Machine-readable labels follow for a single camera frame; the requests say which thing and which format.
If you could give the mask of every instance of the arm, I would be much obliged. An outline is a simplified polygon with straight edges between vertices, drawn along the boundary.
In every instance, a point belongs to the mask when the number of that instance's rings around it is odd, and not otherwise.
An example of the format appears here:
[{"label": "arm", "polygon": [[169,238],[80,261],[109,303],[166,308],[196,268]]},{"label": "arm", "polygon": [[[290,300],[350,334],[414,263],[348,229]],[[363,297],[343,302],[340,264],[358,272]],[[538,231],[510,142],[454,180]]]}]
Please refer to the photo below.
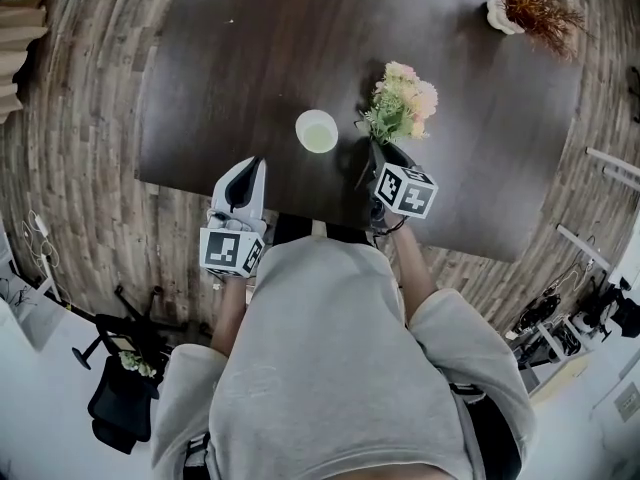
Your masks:
[{"label": "arm", "polygon": [[[389,228],[397,226],[401,218],[389,211],[385,214],[385,221]],[[437,291],[437,286],[431,278],[431,273],[422,257],[420,246],[409,226],[402,226],[391,234],[396,248],[402,293],[407,322],[427,298]]]},{"label": "arm", "polygon": [[247,280],[232,277],[227,280],[216,327],[211,338],[211,348],[229,357],[238,336],[240,324],[247,310]]},{"label": "arm", "polygon": [[[392,227],[397,222],[399,218],[392,214],[387,225]],[[458,292],[437,290],[408,226],[392,236],[409,331],[429,362],[449,382],[473,384],[493,400],[509,424],[524,461],[535,433],[535,416],[513,353]]]},{"label": "arm", "polygon": [[245,314],[246,286],[244,279],[227,281],[211,348],[181,345],[171,354],[153,430],[154,478],[176,478],[187,443],[209,430],[213,392]]}]

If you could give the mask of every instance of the white cup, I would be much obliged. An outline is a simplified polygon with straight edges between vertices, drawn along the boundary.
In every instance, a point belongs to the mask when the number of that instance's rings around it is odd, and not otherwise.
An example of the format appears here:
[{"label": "white cup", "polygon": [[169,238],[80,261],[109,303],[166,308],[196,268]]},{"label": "white cup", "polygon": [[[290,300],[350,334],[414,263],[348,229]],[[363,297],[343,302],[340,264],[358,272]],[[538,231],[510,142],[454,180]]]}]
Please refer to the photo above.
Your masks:
[{"label": "white cup", "polygon": [[307,110],[296,121],[300,143],[312,153],[326,153],[338,143],[338,126],[326,112]]}]

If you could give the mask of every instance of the wooden floor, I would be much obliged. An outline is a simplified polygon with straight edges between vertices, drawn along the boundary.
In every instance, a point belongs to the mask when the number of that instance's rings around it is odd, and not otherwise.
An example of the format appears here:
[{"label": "wooden floor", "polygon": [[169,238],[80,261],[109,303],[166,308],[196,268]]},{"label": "wooden floor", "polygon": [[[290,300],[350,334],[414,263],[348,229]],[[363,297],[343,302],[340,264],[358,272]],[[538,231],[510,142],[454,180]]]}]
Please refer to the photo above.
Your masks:
[{"label": "wooden floor", "polygon": [[[209,200],[135,179],[145,90],[170,1],[48,0],[51,32],[21,90],[25,110],[0,127],[0,211],[31,277],[38,272],[21,222],[30,209],[43,215],[60,252],[55,277],[79,308],[121,314],[117,284],[139,303],[161,285],[165,320],[211,322],[221,292],[198,267]],[[424,249],[439,284],[459,289],[500,330],[571,263],[575,249],[554,231],[558,223],[595,235],[612,257],[638,202],[603,178],[584,148],[640,165],[638,109],[627,92],[628,67],[640,63],[640,0],[570,1],[584,10],[593,37],[577,41],[579,103],[529,250],[505,264]],[[565,308],[575,299],[569,284]]]}]

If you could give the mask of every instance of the sleeve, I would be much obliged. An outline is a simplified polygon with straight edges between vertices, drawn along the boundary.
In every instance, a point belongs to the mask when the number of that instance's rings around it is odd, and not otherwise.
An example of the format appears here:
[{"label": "sleeve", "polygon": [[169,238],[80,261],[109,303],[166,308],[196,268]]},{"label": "sleeve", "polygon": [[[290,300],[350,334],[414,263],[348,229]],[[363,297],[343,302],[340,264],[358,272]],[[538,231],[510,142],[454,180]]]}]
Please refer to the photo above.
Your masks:
[{"label": "sleeve", "polygon": [[409,331],[449,382],[473,384],[493,400],[524,463],[536,420],[515,356],[500,335],[455,290],[440,290],[424,301]]},{"label": "sleeve", "polygon": [[186,445],[209,428],[213,392],[226,364],[224,355],[201,345],[173,350],[151,442],[154,479],[182,478]]}]

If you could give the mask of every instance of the white box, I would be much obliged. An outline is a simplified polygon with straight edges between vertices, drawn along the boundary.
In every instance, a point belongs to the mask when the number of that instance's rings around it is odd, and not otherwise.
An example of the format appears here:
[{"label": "white box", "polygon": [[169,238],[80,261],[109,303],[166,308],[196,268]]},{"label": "white box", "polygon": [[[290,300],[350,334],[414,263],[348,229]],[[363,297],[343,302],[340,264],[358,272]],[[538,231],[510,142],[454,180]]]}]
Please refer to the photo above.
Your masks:
[{"label": "white box", "polygon": [[214,274],[251,277],[263,249],[258,233],[200,228],[200,266]]},{"label": "white box", "polygon": [[431,176],[416,169],[384,164],[375,195],[393,213],[425,219],[438,192]]}]

